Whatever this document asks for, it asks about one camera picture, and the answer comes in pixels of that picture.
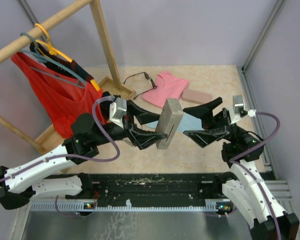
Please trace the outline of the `grey-blue plastic hanger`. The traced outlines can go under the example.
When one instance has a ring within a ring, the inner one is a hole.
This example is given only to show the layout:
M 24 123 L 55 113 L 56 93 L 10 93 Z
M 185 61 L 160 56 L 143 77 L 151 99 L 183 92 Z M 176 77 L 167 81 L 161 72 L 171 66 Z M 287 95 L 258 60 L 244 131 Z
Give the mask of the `grey-blue plastic hanger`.
M 39 45 L 38 45 L 38 43 L 35 41 L 35 39 L 31 35 L 29 35 L 26 32 L 21 32 L 20 36 L 26 36 L 28 39 L 30 39 L 31 43 L 34 43 L 34 51 L 35 52 L 32 52 L 30 50 L 23 50 L 23 49 L 21 49 L 19 52 L 26 53 L 26 54 L 34 56 L 39 63 L 43 63 L 44 64 L 46 62 L 50 62 L 50 63 L 56 65 L 57 67 L 61 68 L 65 72 L 68 72 L 73 77 L 75 77 L 77 79 L 77 83 L 71 83 L 70 81 L 67 81 L 67 80 L 65 80 L 65 79 L 63 79 L 61 77 L 54 76 L 55 78 L 57 78 L 59 80 L 62 80 L 63 82 L 67 82 L 67 83 L 69 83 L 71 85 L 77 86 L 79 88 L 85 88 L 86 87 L 86 85 L 87 85 L 86 81 L 81 76 L 79 76 L 77 73 L 75 73 L 74 71 L 72 71 L 71 69 L 69 69 L 68 67 L 62 65 L 59 62 L 57 62 L 57 61 L 55 61 L 55 60 L 53 60 L 53 59 L 51 59 L 51 58 L 49 58 L 47 56 L 39 54 Z

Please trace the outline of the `tortoiseshell sunglasses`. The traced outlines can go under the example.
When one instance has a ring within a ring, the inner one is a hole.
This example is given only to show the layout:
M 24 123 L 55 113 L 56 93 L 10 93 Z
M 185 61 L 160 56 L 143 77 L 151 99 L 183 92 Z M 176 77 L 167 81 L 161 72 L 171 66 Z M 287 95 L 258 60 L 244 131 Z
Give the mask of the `tortoiseshell sunglasses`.
M 135 73 L 135 74 L 133 74 L 133 75 L 128 76 L 128 77 L 124 80 L 123 85 L 127 82 L 128 79 L 130 79 L 130 78 L 132 78 L 132 77 L 135 77 L 135 76 L 138 76 L 138 75 L 143 75 L 143 76 L 145 77 L 146 80 L 150 81 L 152 88 L 149 89 L 149 90 L 146 90 L 146 91 L 144 91 L 144 92 L 141 92 L 141 93 L 137 94 L 137 95 L 133 98 L 134 100 L 135 100 L 137 97 L 139 97 L 139 96 L 141 96 L 141 95 L 143 95 L 143 94 L 145 94 L 145 93 L 147 93 L 147 92 L 149 92 L 149 91 L 151 91 L 151 90 L 155 90 L 155 89 L 158 87 L 158 86 L 155 84 L 154 80 L 151 78 L 151 76 L 150 76 L 147 72 L 145 72 L 145 71 L 142 71 L 142 72 L 139 72 L 139 73 Z

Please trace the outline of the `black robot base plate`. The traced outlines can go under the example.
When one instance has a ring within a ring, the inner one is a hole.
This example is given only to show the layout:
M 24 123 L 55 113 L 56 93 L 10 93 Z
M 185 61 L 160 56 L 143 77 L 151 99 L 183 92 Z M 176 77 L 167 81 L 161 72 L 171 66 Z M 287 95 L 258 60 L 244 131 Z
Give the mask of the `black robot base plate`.
M 92 200 L 97 207 L 190 209 L 217 215 L 235 211 L 215 183 L 214 173 L 90 174 L 90 189 L 75 199 Z

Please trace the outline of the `aluminium frame rail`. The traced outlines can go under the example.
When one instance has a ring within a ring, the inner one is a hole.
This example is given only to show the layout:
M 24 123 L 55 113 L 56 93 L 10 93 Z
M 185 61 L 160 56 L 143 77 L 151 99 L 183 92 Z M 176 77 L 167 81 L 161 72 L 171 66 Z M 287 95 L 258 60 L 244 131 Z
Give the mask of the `aluminium frame rail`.
M 290 200 L 292 195 L 289 190 L 288 183 L 284 180 L 268 180 L 265 182 L 267 187 L 271 191 L 272 195 L 278 200 Z M 101 207 L 101 202 L 97 203 L 96 207 L 89 208 L 88 202 L 85 201 L 63 201 L 57 202 L 57 207 L 62 213 L 67 212 L 215 212 L 218 210 L 218 206 L 224 207 L 229 205 L 229 199 L 206 199 L 204 206 L 193 206 L 188 203 L 185 206 L 135 206 L 128 199 L 125 201 L 124 206 L 106 206 Z

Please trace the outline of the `wooden clothes rack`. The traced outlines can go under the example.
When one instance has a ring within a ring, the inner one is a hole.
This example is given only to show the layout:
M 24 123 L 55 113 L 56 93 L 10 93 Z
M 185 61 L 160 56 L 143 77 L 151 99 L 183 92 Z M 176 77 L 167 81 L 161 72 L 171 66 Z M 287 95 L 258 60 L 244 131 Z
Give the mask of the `wooden clothes rack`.
M 107 30 L 102 6 L 99 0 L 76 0 L 45 20 L 41 25 L 46 31 L 49 31 L 71 17 L 77 11 L 81 10 L 86 5 L 89 5 L 90 7 L 103 52 L 105 54 L 106 62 L 111 74 L 111 78 L 106 76 L 99 82 L 99 86 L 112 94 L 121 95 L 125 99 L 132 99 L 136 96 L 136 91 L 122 84 L 120 80 L 114 51 Z M 20 36 L 0 50 L 0 64 L 9 59 L 15 53 L 22 50 L 35 39 L 44 35 L 44 31 L 40 27 L 36 26 L 31 29 L 28 34 L 29 36 Z M 2 116 L 0 116 L 0 124 L 21 139 L 25 140 L 41 154 L 45 154 L 49 150 L 52 150 L 52 148 L 56 147 L 57 144 L 61 143 L 62 140 L 61 136 L 56 132 L 52 125 L 50 125 L 39 137 L 37 137 L 37 139 L 32 139 Z

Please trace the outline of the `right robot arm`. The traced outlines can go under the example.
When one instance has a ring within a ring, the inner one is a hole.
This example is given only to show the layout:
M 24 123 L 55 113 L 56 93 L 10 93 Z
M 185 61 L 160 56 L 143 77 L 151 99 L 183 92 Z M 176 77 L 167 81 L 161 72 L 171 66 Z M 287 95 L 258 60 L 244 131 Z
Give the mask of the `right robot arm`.
M 213 192 L 227 197 L 245 218 L 253 240 L 295 240 L 300 221 L 295 213 L 288 213 L 271 193 L 259 173 L 255 161 L 264 146 L 279 131 L 280 120 L 272 113 L 247 109 L 241 95 L 232 98 L 232 105 L 218 114 L 213 110 L 221 105 L 218 97 L 208 103 L 187 107 L 183 112 L 201 121 L 201 130 L 186 130 L 184 135 L 205 148 L 223 140 L 221 157 L 229 171 L 215 178 Z M 252 136 L 238 126 L 245 117 L 268 116 L 276 121 L 274 131 L 267 138 Z

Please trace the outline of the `large light blue cloth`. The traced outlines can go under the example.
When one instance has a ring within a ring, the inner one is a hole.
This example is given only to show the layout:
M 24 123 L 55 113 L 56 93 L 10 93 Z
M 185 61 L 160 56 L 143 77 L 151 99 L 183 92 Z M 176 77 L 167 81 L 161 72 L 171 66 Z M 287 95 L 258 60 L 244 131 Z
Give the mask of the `large light blue cloth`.
M 200 119 L 184 112 L 176 131 L 183 133 L 192 130 L 202 130 L 202 122 Z

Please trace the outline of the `yellow plastic hanger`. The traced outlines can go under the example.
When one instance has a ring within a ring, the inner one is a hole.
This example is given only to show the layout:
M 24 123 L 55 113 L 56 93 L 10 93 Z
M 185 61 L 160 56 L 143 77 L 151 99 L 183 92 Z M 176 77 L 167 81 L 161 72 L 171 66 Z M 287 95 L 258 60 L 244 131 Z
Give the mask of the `yellow plastic hanger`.
M 51 39 L 51 38 L 50 38 L 50 35 L 49 35 L 49 33 L 45 30 L 45 28 L 44 28 L 42 25 L 40 25 L 39 23 L 35 23 L 34 26 L 35 26 L 35 27 L 39 27 L 39 28 L 43 31 L 43 33 L 45 34 L 45 36 L 46 36 L 46 41 L 36 40 L 37 43 L 40 43 L 41 45 L 45 46 L 45 47 L 48 49 L 48 51 L 49 51 L 49 53 L 50 53 L 51 55 L 54 55 L 54 56 L 60 55 L 62 58 L 64 58 L 65 60 L 67 60 L 67 61 L 70 62 L 70 63 L 73 61 L 73 60 L 72 60 L 69 56 L 67 56 L 65 53 L 63 53 L 63 52 L 61 52 L 60 50 L 58 50 L 57 48 L 53 47 L 53 45 L 52 45 L 52 43 L 51 43 L 51 41 L 50 41 L 50 39 Z

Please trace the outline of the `small light blue cloth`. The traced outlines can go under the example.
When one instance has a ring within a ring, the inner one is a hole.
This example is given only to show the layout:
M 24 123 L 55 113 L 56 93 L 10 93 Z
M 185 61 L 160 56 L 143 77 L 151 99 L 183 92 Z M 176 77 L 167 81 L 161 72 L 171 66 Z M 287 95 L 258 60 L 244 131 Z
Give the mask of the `small light blue cloth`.
M 146 126 L 147 126 L 148 128 L 150 128 L 150 129 L 156 129 L 157 124 L 158 124 L 158 120 L 157 120 L 157 121 L 150 122 L 150 123 L 147 123 Z

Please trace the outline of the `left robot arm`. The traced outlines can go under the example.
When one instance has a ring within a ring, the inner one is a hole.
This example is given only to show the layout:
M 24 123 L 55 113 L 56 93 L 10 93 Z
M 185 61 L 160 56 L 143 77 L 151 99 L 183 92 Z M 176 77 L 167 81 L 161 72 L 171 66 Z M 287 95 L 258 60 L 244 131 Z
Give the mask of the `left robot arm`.
M 138 128 L 159 120 L 160 115 L 137 106 L 132 100 L 109 95 L 97 99 L 91 113 L 81 114 L 72 124 L 73 136 L 56 148 L 21 166 L 0 166 L 0 204 L 6 210 L 27 205 L 38 197 L 65 196 L 87 199 L 94 186 L 86 173 L 52 178 L 58 171 L 86 161 L 108 163 L 120 157 L 117 141 L 129 139 L 140 150 L 167 138 L 163 132 Z

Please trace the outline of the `pink folded shirt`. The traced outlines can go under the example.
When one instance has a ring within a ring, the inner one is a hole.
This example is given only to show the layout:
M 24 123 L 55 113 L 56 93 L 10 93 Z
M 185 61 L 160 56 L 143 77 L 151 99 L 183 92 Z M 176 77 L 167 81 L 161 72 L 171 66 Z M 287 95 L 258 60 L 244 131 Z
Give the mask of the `pink folded shirt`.
M 169 71 L 163 71 L 157 75 L 157 88 L 147 91 L 141 98 L 159 108 L 162 108 L 167 99 L 179 99 L 183 91 L 189 86 L 189 81 L 179 78 Z

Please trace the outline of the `grey glasses case green lining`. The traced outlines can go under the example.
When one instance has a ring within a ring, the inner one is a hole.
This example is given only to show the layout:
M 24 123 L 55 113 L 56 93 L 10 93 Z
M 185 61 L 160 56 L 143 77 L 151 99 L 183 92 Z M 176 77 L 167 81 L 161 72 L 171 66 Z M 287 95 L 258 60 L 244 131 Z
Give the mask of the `grey glasses case green lining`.
M 178 99 L 168 98 L 165 101 L 155 132 L 164 133 L 167 137 L 156 142 L 156 148 L 158 150 L 168 149 L 180 125 L 183 115 L 184 112 Z

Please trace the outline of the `pink glasses case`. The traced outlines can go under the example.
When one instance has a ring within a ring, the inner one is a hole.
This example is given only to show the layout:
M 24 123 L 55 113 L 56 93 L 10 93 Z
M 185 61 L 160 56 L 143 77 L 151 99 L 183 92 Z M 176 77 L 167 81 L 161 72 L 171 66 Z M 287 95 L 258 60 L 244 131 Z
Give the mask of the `pink glasses case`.
M 185 89 L 181 95 L 183 101 L 194 103 L 194 104 L 206 104 L 212 100 L 212 95 L 191 89 Z

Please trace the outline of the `dark striped hanging garment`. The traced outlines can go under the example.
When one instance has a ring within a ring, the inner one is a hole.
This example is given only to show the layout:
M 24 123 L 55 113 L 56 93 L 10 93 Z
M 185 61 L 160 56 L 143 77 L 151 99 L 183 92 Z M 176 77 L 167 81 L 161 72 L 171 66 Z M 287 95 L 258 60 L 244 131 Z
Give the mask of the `dark striped hanging garment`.
M 63 69 L 61 67 L 61 66 L 64 66 L 65 68 L 76 73 L 87 83 L 90 83 L 91 85 L 93 85 L 93 87 L 96 89 L 97 92 L 101 92 L 101 88 L 96 83 L 94 78 L 89 73 L 87 73 L 80 65 L 78 65 L 78 63 L 76 61 L 68 58 L 66 55 L 62 56 L 63 58 L 65 58 L 65 60 L 63 60 L 62 58 L 58 57 L 58 55 L 63 54 L 62 52 L 59 53 L 54 48 L 52 50 L 47 50 L 41 43 L 43 43 L 44 45 L 46 44 L 45 42 L 42 42 L 42 41 L 36 41 L 35 43 L 32 42 L 29 46 L 29 49 L 31 52 L 38 53 L 43 57 L 49 58 L 49 59 L 59 63 L 59 65 L 56 65 L 50 61 L 44 62 L 43 64 L 48 69 L 50 69 L 64 77 L 76 79 L 76 77 L 72 73 L 66 71 L 65 69 Z

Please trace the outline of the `red hanging shirt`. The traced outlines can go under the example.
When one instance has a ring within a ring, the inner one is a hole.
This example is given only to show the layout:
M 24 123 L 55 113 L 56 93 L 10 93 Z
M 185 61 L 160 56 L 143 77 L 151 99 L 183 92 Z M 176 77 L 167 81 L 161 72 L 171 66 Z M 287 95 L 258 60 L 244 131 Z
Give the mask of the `red hanging shirt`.
M 97 91 L 90 83 L 85 88 L 75 86 L 75 78 L 63 76 L 22 52 L 14 54 L 11 61 L 27 77 L 54 129 L 64 139 L 73 136 L 71 125 L 77 117 L 91 114 L 95 101 L 104 95 L 102 89 Z

